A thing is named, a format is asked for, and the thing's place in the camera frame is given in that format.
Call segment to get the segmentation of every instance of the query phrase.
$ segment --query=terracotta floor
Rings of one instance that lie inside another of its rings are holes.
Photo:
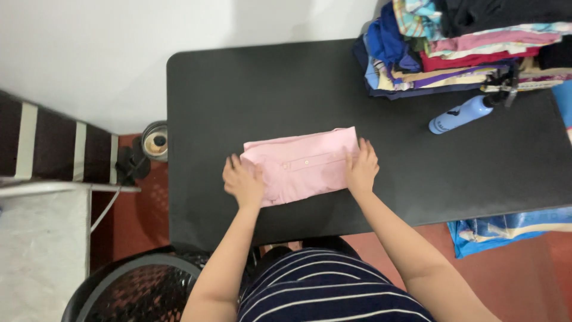
[[[133,136],[120,137],[120,146]],[[153,163],[138,182],[142,191],[121,193],[92,237],[95,267],[169,243],[167,164]],[[454,258],[445,224],[417,227],[461,272],[479,298],[504,322],[570,321],[572,233],[547,233],[508,246]],[[403,287],[399,273],[373,233],[344,236],[362,259]]]

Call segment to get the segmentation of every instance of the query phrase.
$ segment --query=pink shirt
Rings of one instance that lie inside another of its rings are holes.
[[[347,188],[345,154],[359,154],[355,127],[244,143],[243,165],[263,171],[262,207],[281,205]]]

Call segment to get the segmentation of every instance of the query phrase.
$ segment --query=navy striped shirt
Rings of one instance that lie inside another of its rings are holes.
[[[237,322],[433,322],[411,295],[361,260],[305,248],[279,258],[244,292]]]

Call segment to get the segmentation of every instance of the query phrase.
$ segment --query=black table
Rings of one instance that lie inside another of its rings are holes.
[[[429,121],[478,90],[367,96],[353,40],[184,52],[167,64],[170,241],[213,250],[237,205],[225,157],[243,143],[355,125],[374,192],[410,225],[572,205],[572,149],[551,91],[434,135]],[[347,190],[263,208],[255,244],[371,231]]]

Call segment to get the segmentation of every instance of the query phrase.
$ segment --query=water bottle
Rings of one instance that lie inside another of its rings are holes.
[[[429,122],[429,130],[435,134],[445,133],[472,120],[488,115],[498,102],[492,95],[479,95],[466,101]]]

